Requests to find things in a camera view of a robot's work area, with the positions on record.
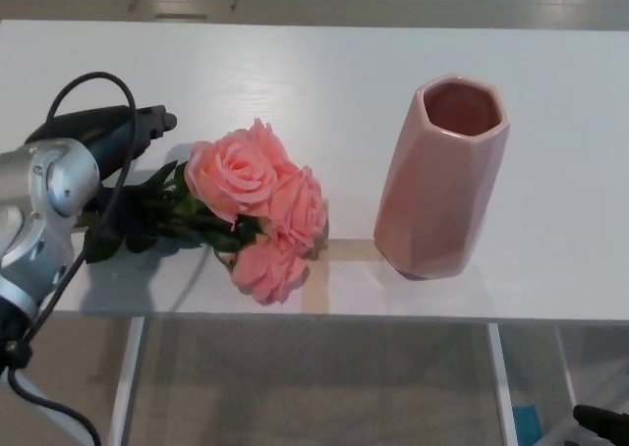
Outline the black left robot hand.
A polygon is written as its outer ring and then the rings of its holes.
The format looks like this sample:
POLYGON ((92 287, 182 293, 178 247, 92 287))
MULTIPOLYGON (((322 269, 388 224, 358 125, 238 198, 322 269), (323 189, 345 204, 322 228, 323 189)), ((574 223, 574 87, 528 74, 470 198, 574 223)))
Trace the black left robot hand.
MULTIPOLYGON (((139 136, 133 158, 139 158, 154 139, 160 139, 177 126, 177 117, 163 105, 140 108, 136 112, 139 136)), ((75 139, 93 155, 100 178, 118 172, 133 139, 128 106, 109 106, 55 116, 52 125, 42 124, 25 143, 43 139, 75 139)))

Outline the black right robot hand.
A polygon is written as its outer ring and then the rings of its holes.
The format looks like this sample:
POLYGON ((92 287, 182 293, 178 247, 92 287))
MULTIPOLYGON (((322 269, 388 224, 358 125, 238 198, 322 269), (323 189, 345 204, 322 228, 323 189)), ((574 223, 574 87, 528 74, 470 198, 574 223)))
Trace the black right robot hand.
POLYGON ((580 426, 595 433, 598 437, 608 440, 613 445, 628 445, 628 415, 611 410, 576 405, 573 418, 580 426))

